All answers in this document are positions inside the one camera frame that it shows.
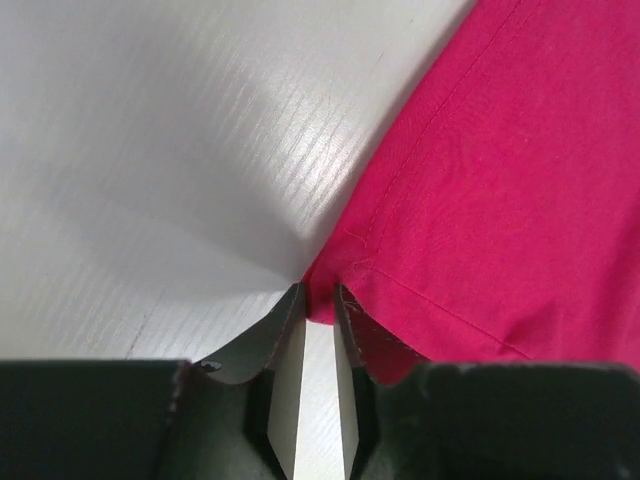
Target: white table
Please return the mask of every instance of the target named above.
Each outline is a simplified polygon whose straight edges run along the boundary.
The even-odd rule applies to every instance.
[[[197,358],[329,235],[468,0],[0,6],[0,355]],[[341,478],[328,327],[296,478]]]

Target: black plastic part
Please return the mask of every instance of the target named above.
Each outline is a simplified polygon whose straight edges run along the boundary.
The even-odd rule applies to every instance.
[[[195,366],[0,363],[0,478],[290,478],[304,322],[298,284]]]
[[[345,457],[347,478],[640,478],[633,370],[429,363],[374,322],[344,286],[335,304],[336,349],[344,348],[350,367],[338,361],[340,407],[355,413],[341,416],[345,455],[353,455]],[[359,444],[349,448],[354,438]]]

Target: pink shirt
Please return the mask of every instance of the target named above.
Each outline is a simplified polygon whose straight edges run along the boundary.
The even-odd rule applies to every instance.
[[[433,360],[640,369],[640,2],[480,0],[305,280]]]

